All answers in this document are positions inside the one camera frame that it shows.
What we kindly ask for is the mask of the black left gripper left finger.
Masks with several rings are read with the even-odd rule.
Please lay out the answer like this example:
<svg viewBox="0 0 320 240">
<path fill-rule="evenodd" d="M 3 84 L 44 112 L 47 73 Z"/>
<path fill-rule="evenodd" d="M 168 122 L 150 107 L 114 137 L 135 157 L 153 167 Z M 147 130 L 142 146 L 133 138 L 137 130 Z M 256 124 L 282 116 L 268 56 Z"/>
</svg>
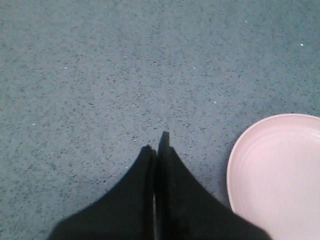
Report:
<svg viewBox="0 0 320 240">
<path fill-rule="evenodd" d="M 149 145 L 104 196 L 60 221 L 50 240 L 152 240 L 157 154 Z"/>
</svg>

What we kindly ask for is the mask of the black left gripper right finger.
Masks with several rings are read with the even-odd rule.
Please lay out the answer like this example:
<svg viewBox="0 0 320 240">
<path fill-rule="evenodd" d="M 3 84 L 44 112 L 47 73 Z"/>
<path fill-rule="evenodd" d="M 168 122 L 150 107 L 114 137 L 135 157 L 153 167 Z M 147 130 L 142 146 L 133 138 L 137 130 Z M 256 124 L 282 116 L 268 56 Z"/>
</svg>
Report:
<svg viewBox="0 0 320 240">
<path fill-rule="evenodd" d="M 157 238 L 160 240 L 269 240 L 263 229 L 229 210 L 183 164 L 162 133 L 155 177 Z"/>
</svg>

